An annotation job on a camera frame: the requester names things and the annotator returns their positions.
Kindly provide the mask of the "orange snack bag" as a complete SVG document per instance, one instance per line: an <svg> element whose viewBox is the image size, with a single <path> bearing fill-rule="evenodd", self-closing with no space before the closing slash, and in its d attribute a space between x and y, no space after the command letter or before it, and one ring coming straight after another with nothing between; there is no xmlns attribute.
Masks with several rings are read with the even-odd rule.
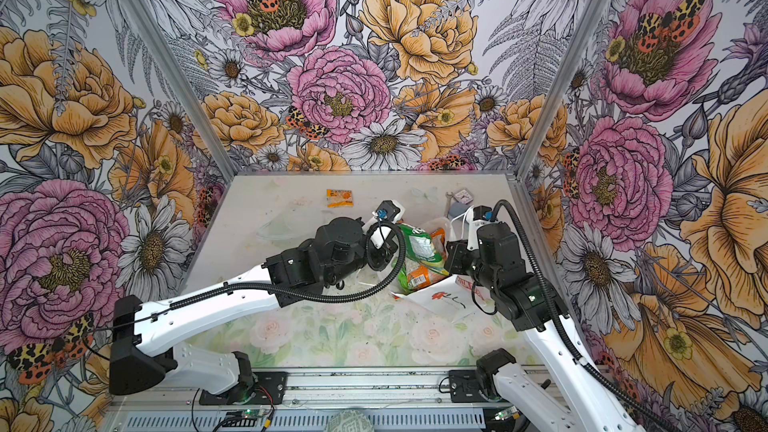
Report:
<svg viewBox="0 0 768 432"><path fill-rule="evenodd" d="M445 251L445 230L443 227L428 232L437 248L443 254L446 263L447 253ZM406 292L415 292L442 281L450 275L441 275L433 272L419 262L410 260L407 257L406 265L403 269L403 275L400 278L400 284Z"/></svg>

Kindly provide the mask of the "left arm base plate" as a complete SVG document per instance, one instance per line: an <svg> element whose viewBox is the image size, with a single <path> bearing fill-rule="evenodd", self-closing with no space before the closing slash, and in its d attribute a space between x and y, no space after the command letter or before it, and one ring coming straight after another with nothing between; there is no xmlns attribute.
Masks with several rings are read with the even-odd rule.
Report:
<svg viewBox="0 0 768 432"><path fill-rule="evenodd" d="M287 372L254 373L253 384L244 388L237 386L234 389L214 395L202 391L198 404L203 406L229 406L229 405L281 405L287 390Z"/></svg>

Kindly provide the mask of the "green yellow candy bag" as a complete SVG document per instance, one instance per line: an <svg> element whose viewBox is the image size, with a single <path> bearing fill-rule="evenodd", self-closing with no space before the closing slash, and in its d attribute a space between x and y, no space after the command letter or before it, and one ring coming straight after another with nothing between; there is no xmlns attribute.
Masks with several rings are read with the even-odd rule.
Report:
<svg viewBox="0 0 768 432"><path fill-rule="evenodd" d="M405 237L406 254L410 260L419 262L435 273L448 275L445 258L428 232L405 223L400 223L399 229Z"/></svg>

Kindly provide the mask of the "white floral paper bag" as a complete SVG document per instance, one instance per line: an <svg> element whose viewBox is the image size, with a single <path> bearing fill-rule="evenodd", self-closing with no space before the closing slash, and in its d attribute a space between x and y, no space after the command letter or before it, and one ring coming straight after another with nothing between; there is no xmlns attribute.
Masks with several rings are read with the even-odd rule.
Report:
<svg viewBox="0 0 768 432"><path fill-rule="evenodd" d="M427 232L443 227L446 244L450 241L466 240L469 232L471 214L450 220L447 217L433 219L422 227ZM406 292L400 284L405 264L400 269L394 283L389 287L390 294L398 301L418 305L427 311L450 322L458 322L473 312L491 312L491 298L488 290L476 285L468 275L451 274L442 281L415 292Z"/></svg>

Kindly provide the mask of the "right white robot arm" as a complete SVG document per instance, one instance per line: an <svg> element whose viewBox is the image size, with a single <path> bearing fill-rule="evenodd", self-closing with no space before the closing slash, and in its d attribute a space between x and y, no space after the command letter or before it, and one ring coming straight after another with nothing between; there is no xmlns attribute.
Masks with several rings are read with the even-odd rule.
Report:
<svg viewBox="0 0 768 432"><path fill-rule="evenodd" d="M447 244L447 264L488 290L495 311L538 353L561 396L554 398L508 351L476 365L480 393L507 402L540 431L640 431L581 345L557 291L522 230L473 220Z"/></svg>

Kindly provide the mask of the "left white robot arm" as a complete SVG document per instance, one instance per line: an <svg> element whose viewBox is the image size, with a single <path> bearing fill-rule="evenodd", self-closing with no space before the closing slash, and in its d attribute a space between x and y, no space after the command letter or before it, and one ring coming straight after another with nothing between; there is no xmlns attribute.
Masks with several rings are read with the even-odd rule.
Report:
<svg viewBox="0 0 768 432"><path fill-rule="evenodd" d="M368 221L337 217L313 238L229 280L171 299L119 299L110 328L110 393L128 396L166 384L240 399L256 382L248 355L212 353L188 338L298 302L343 304L378 294L407 256L397 224L403 213L402 204L385 200Z"/></svg>

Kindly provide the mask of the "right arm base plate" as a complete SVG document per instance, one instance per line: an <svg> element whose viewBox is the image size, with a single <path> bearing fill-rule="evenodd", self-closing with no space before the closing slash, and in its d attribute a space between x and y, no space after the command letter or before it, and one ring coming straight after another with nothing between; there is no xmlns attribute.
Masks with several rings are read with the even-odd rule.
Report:
<svg viewBox="0 0 768 432"><path fill-rule="evenodd" d="M489 377L477 370L449 370L447 378L452 403L492 403L500 400Z"/></svg>

